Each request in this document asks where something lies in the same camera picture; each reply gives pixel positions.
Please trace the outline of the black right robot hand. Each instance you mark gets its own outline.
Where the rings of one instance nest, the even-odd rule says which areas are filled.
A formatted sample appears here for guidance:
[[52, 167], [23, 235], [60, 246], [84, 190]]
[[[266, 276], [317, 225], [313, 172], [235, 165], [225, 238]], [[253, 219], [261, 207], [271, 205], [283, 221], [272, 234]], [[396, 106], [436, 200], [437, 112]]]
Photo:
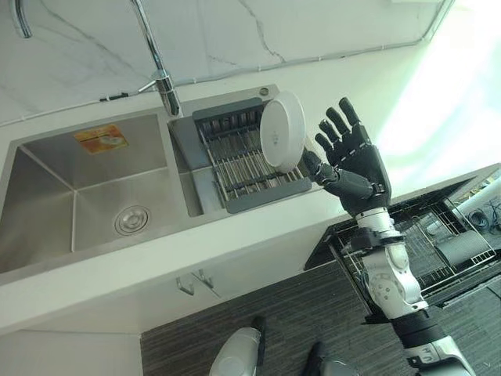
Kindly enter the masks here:
[[338, 197], [352, 217], [375, 208], [386, 208], [391, 201], [391, 183], [377, 147], [348, 98], [339, 101], [341, 112], [326, 110], [327, 119], [319, 123], [315, 141], [322, 147], [326, 162], [305, 150], [302, 161], [310, 180]]

